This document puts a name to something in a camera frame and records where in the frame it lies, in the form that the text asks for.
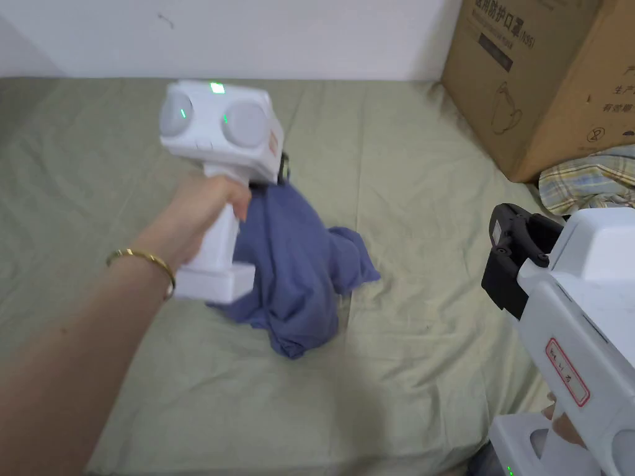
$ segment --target red label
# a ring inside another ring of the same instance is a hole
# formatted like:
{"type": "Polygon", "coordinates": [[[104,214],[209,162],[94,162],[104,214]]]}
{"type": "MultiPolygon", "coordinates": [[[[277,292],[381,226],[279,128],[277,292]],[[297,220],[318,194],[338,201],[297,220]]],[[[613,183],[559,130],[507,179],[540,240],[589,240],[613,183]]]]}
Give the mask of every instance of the red label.
{"type": "Polygon", "coordinates": [[[566,385],[575,403],[580,408],[584,407],[591,398],[591,392],[555,338],[552,337],[549,339],[547,347],[545,347],[545,353],[549,358],[549,362],[551,362],[556,372],[558,372],[558,375],[560,375],[562,382],[566,385]]]}
{"type": "Polygon", "coordinates": [[[272,154],[277,155],[277,138],[273,131],[269,135],[269,150],[272,154]]]}

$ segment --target white handheld gripper device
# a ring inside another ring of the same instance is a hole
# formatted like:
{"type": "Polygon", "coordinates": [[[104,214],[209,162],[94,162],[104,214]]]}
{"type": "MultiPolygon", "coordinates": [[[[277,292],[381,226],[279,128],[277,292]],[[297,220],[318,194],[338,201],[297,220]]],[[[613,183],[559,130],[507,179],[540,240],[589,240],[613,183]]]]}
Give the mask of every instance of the white handheld gripper device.
{"type": "Polygon", "coordinates": [[[510,476],[635,474],[635,210],[585,209],[564,227],[513,204],[494,209],[482,285],[508,311],[586,448],[541,414],[496,416],[510,476]]]}
{"type": "MultiPolygon", "coordinates": [[[[170,84],[160,130],[164,147],[201,161],[207,176],[223,174],[245,185],[278,181],[284,133],[266,91],[202,81],[170,84]]],[[[238,226],[226,205],[199,254],[177,270],[176,297],[228,304],[253,289],[255,267],[232,262],[238,226]]]]}

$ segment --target gold bracelet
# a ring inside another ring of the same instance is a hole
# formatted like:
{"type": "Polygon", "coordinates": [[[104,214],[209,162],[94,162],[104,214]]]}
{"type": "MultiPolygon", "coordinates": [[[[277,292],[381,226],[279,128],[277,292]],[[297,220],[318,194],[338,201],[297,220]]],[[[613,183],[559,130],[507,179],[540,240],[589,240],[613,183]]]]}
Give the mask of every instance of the gold bracelet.
{"type": "Polygon", "coordinates": [[[172,295],[174,294],[174,288],[177,286],[177,280],[176,278],[174,278],[174,272],[172,271],[172,268],[170,268],[170,266],[165,261],[160,259],[158,256],[151,255],[150,253],[146,253],[145,251],[125,248],[125,249],[116,249],[115,251],[113,251],[108,256],[108,258],[106,258],[106,265],[110,266],[114,260],[122,256],[137,256],[139,258],[143,258],[151,263],[154,263],[163,271],[165,271],[165,273],[170,278],[170,283],[171,283],[170,287],[168,288],[168,292],[165,294],[165,300],[167,301],[168,299],[172,297],[172,295]]]}

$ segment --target human arm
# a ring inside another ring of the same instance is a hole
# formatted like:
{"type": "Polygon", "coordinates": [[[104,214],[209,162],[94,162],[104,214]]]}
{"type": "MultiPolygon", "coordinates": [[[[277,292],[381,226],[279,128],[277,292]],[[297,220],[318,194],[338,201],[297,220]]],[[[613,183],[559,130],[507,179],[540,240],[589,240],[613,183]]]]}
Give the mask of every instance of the human arm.
{"type": "MultiPolygon", "coordinates": [[[[131,245],[173,270],[191,260],[225,203],[246,218],[249,190],[197,177],[131,245]]],[[[170,280],[127,256],[105,270],[83,305],[27,347],[0,383],[0,474],[80,475],[170,280]]]]}

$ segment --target wrist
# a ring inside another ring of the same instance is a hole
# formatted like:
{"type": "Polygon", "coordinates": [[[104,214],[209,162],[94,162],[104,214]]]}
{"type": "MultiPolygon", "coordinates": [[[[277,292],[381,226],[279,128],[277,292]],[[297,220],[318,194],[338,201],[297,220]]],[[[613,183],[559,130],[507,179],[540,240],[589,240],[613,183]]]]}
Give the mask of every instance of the wrist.
{"type": "Polygon", "coordinates": [[[174,227],[159,217],[137,237],[131,248],[157,256],[165,261],[172,272],[176,272],[184,261],[179,236],[174,227]]]}
{"type": "Polygon", "coordinates": [[[127,282],[126,289],[135,296],[150,293],[163,300],[172,285],[169,274],[162,266],[139,255],[123,255],[115,259],[109,271],[117,286],[127,282]]]}

